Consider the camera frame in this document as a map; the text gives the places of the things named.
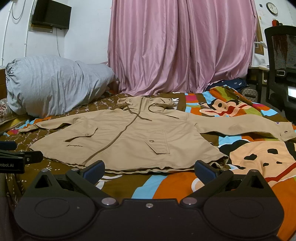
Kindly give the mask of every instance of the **white lamp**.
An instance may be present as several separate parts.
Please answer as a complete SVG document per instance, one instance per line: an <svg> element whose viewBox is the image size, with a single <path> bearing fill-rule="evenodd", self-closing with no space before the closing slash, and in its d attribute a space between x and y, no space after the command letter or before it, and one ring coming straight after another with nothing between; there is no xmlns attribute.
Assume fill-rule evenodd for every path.
<svg viewBox="0 0 296 241"><path fill-rule="evenodd" d="M261 44L265 49L267 49L267 46L266 46L266 44L263 41L254 42L254 45L253 45L253 56L252 56L252 67L254 67L254 62L255 62L255 46L256 46L256 44Z"/></svg>

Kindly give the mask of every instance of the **wall-mounted television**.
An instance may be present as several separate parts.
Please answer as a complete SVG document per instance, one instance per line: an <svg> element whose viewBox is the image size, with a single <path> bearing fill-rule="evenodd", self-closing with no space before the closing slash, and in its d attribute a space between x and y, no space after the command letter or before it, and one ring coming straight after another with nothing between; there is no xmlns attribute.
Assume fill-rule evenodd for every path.
<svg viewBox="0 0 296 241"><path fill-rule="evenodd" d="M53 0L37 0L32 23L69 29L71 9L70 6Z"/></svg>

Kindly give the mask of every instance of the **beige jacket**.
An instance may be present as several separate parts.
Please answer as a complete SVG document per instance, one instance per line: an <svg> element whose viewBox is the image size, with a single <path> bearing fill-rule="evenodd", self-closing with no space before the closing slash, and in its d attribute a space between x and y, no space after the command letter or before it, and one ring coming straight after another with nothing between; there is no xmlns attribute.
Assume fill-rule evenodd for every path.
<svg viewBox="0 0 296 241"><path fill-rule="evenodd" d="M87 167L103 160L107 172L118 174L185 171L196 160L209 163L227 158L200 133L257 132L281 141L296 137L289 122L276 123L257 115L213 118L167 110L174 105L171 99L138 96L119 99L118 104L122 109L39 122L20 132L70 124L38 140L31 149L72 166Z"/></svg>

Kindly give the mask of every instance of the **jacket zipper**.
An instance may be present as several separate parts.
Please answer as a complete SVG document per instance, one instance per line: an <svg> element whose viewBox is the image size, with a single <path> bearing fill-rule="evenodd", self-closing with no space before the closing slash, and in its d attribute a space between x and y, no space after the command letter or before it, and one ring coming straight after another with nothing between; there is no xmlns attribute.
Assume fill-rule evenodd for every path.
<svg viewBox="0 0 296 241"><path fill-rule="evenodd" d="M143 98L144 98L144 96L142 96L141 97L141 102L140 102L140 108L139 108L139 111L138 111L138 115L140 114L140 112L141 112L141 108L142 108L142 101L143 101ZM104 150L106 150L108 147L110 147L120 136L121 136L121 134L123 133L123 132L125 132L126 131L126 129L136 120L136 118L138 117L138 115L136 115L136 117L132 120L132 122L131 123L129 123L124 129L123 129L123 131L121 131L118 135L117 135L117 137L115 137L115 139L113 140L113 141L111 141L107 146L105 146L104 148L102 148L101 150L99 150L99 151L97 151L96 153L94 153L94 154L92 154L89 158L87 158L83 163L82 163L82 165L86 165L88 162L89 162L89 160L91 160L94 156L96 156L97 154L99 154L100 152L102 152L102 151L104 151Z"/></svg>

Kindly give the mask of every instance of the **blue backpack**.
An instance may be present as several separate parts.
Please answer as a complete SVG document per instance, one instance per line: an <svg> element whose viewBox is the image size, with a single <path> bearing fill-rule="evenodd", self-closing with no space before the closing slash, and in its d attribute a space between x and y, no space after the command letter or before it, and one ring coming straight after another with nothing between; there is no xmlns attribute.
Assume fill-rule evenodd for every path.
<svg viewBox="0 0 296 241"><path fill-rule="evenodd" d="M235 89L237 92L242 91L244 88L247 87L247 82L243 79L233 79L233 80L221 80L217 83L211 84L206 88L206 91L209 91L211 88L217 87L217 86L224 86L227 85L233 89Z"/></svg>

